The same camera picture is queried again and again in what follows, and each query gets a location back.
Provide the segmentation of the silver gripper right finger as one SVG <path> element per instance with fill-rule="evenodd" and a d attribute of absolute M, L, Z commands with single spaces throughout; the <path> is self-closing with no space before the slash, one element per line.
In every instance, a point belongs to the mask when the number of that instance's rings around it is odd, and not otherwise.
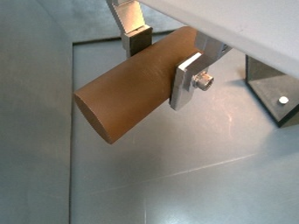
<path fill-rule="evenodd" d="M 179 110 L 192 99 L 194 90 L 207 91 L 214 77 L 208 74 L 210 66 L 224 56 L 231 47 L 215 38 L 198 32 L 194 53 L 176 67 L 170 105 Z"/>

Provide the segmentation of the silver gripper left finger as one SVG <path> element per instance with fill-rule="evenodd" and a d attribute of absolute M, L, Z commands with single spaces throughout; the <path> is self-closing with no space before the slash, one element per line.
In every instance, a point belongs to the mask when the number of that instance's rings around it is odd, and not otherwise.
<path fill-rule="evenodd" d="M 116 20 L 126 56 L 130 58 L 152 44 L 154 28 L 146 24 L 136 0 L 107 0 L 107 6 Z"/>

